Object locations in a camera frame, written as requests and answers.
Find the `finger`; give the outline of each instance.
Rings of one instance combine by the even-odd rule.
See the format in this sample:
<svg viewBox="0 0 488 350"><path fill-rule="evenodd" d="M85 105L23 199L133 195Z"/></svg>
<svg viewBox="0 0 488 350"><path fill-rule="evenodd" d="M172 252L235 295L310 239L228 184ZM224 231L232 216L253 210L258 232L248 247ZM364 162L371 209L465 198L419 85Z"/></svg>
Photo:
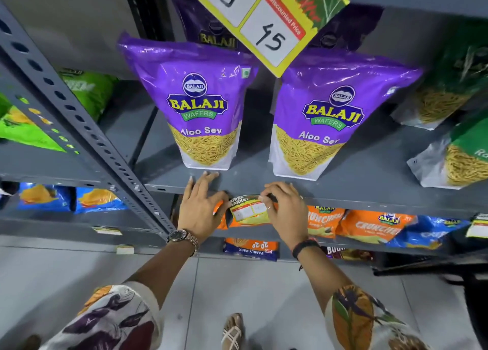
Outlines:
<svg viewBox="0 0 488 350"><path fill-rule="evenodd" d="M277 216L277 211L274 207L273 201L268 196L259 196L259 200L266 205L266 211L268 212L269 221L273 224Z"/></svg>
<svg viewBox="0 0 488 350"><path fill-rule="evenodd" d="M200 183L202 183L202 180L205 179L205 177L207 176L207 174L208 173L206 171L204 171L202 173L202 175L200 175L200 177L198 178L197 182L193 186L193 190L192 190L191 196L190 196L191 198L197 197L197 195L198 195L198 189L200 188Z"/></svg>
<svg viewBox="0 0 488 350"><path fill-rule="evenodd" d="M186 184L185 191L183 192L183 201L186 201L190 198L191 189L193 188L193 177L190 175L190 179L188 179L188 183Z"/></svg>
<svg viewBox="0 0 488 350"><path fill-rule="evenodd" d="M212 206L215 207L215 205L219 201L223 201L224 205L227 201L229 201L229 195L225 191L218 191L216 194L212 195L209 197Z"/></svg>
<svg viewBox="0 0 488 350"><path fill-rule="evenodd" d="M290 186L283 181L273 181L265 185L265 187L270 187L270 186L278 186L283 190L284 193L288 193L289 195L292 195L294 193L290 188Z"/></svg>
<svg viewBox="0 0 488 350"><path fill-rule="evenodd" d="M291 190L293 191L293 193L295 193L297 196L300 196L300 193L298 193L297 189L295 188L295 186L293 185L293 183L290 183L290 188Z"/></svg>
<svg viewBox="0 0 488 350"><path fill-rule="evenodd" d="M218 172L212 173L207 175L202 182L200 183L200 187L198 188L198 197L199 198L207 198L208 193L208 185L219 176Z"/></svg>
<svg viewBox="0 0 488 350"><path fill-rule="evenodd" d="M265 190L261 192L261 196L267 196L270 193L272 193L276 197L278 202L280 201L281 198L284 198L286 196L286 193L284 193L280 187L274 184L271 184L269 187L266 187Z"/></svg>
<svg viewBox="0 0 488 350"><path fill-rule="evenodd" d="M222 218L224 217L225 212L227 211L229 206L230 206L229 202L224 202L222 205L220 205L219 209L217 210L217 212L214 215L214 223L213 224L214 224L215 228L217 228L219 226L219 224L220 224Z"/></svg>

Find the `printed sleeve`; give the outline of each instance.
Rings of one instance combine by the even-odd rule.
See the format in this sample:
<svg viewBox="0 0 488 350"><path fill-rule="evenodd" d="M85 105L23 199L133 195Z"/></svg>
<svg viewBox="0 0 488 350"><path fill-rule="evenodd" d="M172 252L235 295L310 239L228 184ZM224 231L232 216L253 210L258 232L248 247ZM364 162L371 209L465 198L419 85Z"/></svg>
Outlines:
<svg viewBox="0 0 488 350"><path fill-rule="evenodd" d="M138 282L96 290L83 309L40 350L153 350L161 344L159 306Z"/></svg>
<svg viewBox="0 0 488 350"><path fill-rule="evenodd" d="M376 298L355 285L331 297L326 307L327 332L335 348L345 350L428 350L419 335Z"/></svg>

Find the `discounted price sign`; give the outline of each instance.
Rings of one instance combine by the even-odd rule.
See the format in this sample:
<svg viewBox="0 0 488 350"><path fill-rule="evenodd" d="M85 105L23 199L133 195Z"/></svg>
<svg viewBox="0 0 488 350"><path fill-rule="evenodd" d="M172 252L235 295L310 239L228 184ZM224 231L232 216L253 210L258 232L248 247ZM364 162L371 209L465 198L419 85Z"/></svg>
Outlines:
<svg viewBox="0 0 488 350"><path fill-rule="evenodd" d="M199 0L280 77L349 0Z"/></svg>

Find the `wristband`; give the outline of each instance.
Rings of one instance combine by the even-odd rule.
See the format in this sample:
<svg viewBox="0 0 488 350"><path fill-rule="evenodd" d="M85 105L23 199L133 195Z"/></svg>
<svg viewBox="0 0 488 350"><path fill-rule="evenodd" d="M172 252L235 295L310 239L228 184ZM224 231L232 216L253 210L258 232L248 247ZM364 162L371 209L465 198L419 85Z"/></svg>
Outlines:
<svg viewBox="0 0 488 350"><path fill-rule="evenodd" d="M320 245L317 241L315 240L306 240L306 241L303 241L303 242L300 242L298 245L295 246L295 248L293 249L291 255L298 260L298 254L306 247L309 247L309 246L316 246L318 248L320 248Z"/></svg>

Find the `floor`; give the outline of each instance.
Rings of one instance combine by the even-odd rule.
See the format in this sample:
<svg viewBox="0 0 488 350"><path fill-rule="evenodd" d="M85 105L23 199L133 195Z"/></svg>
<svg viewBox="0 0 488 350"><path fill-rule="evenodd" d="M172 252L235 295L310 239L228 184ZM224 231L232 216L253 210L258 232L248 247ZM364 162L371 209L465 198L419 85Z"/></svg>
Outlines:
<svg viewBox="0 0 488 350"><path fill-rule="evenodd" d="M80 309L91 292L121 282L151 255L0 247L0 348L15 349L32 333L47 339ZM436 349L480 349L462 288L435 276L374 277L362 266L341 266ZM163 306L164 350L220 348L227 315L243 314L248 348L332 348L313 292L292 262L194 258Z"/></svg>

